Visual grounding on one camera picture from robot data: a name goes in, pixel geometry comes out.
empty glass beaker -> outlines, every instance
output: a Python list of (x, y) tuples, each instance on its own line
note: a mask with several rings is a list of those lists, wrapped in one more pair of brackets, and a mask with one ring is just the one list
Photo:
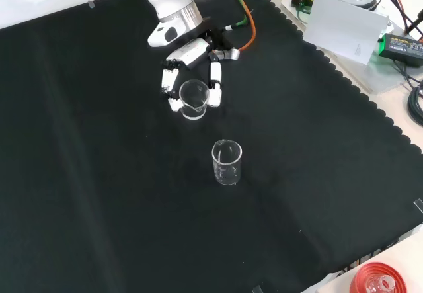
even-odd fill
[(179, 98), (183, 104), (180, 111), (184, 117), (190, 120), (198, 120), (206, 113), (209, 89), (200, 80), (188, 80), (180, 86)]
[(241, 178), (241, 146), (231, 140), (219, 140), (211, 151), (214, 176), (223, 185), (238, 183)]

